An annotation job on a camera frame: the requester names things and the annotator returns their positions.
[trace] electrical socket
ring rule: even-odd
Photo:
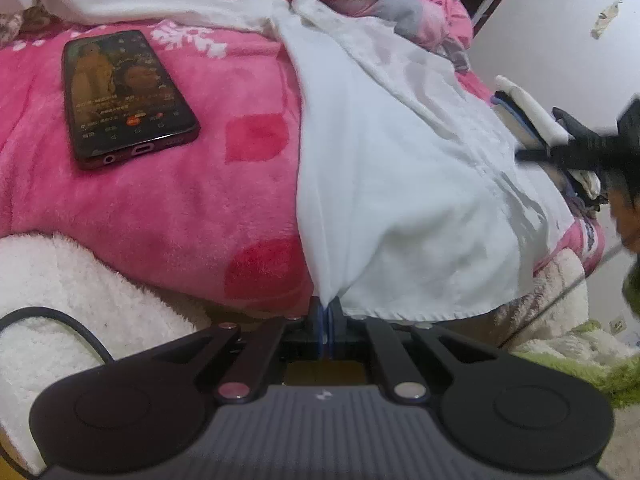
[[[619,334],[620,332],[625,331],[626,330],[625,317],[622,316],[621,314],[616,319],[612,319],[611,321],[609,321],[609,327],[611,329],[611,335],[616,335],[616,334]]]

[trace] black cable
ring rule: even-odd
[[[89,329],[82,323],[72,318],[71,316],[68,316],[64,312],[60,312],[59,310],[55,310],[53,308],[47,308],[45,306],[28,306],[25,308],[14,310],[13,312],[7,314],[2,319],[0,319],[0,335],[5,328],[18,323],[19,321],[30,319],[32,317],[44,317],[46,319],[52,319],[53,321],[57,321],[58,323],[69,327],[89,344],[89,346],[98,354],[98,357],[100,357],[100,359],[102,359],[105,364],[114,361],[113,357],[104,347],[104,345],[100,343],[100,341],[98,341],[98,338],[93,335],[89,331]],[[38,479],[38,476],[28,472],[13,458],[11,458],[2,446],[0,446],[0,457],[2,457],[4,461],[7,462],[15,472],[18,473],[18,475],[23,476],[26,480]]]
[[[640,239],[640,229],[636,230],[633,232],[633,234],[629,235],[626,238],[623,238],[623,240],[616,245],[615,247],[613,247],[611,250],[609,250],[606,254],[604,254],[604,256],[602,257],[600,263],[598,264],[598,267],[596,267],[596,269],[594,270],[594,272],[596,270],[598,270],[600,267],[602,267],[604,264],[606,264],[609,260],[611,260],[612,258],[614,258],[615,256],[618,256],[618,254],[620,252],[622,252],[622,250],[625,248],[625,245],[631,243],[635,243]],[[574,288],[576,288],[578,285],[580,285],[582,282],[584,282],[587,279],[586,275],[582,275],[580,276],[580,278],[578,278],[577,280],[575,280],[571,285],[569,285],[567,288],[565,288],[562,292],[560,292],[560,294],[558,294],[555,298],[553,298],[551,300],[551,302],[542,310],[540,310],[540,312],[538,312],[529,322],[527,322],[526,324],[524,324],[523,326],[521,326],[519,329],[517,329],[513,334],[511,334],[507,339],[505,339],[502,343],[500,343],[498,345],[498,348],[504,348],[505,345],[507,345],[508,343],[510,343],[511,341],[513,341],[517,336],[519,336],[524,330],[526,330],[527,328],[529,328],[532,323],[539,319],[540,317],[544,316],[550,308],[552,308],[556,303],[558,303],[558,301],[563,300],[565,297],[567,297],[567,295],[574,290]]]

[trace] black smartphone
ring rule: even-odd
[[[139,30],[65,45],[66,120],[85,170],[191,142],[200,125]]]

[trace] person's hand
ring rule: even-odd
[[[640,197],[632,206],[624,195],[617,190],[609,192],[611,218],[616,222],[616,229],[625,247],[640,253]]]

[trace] metal screw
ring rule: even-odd
[[[244,383],[225,383],[218,388],[218,393],[225,399],[244,399],[251,388]]]
[[[427,394],[427,388],[418,383],[396,384],[394,393],[402,399],[421,399]]]

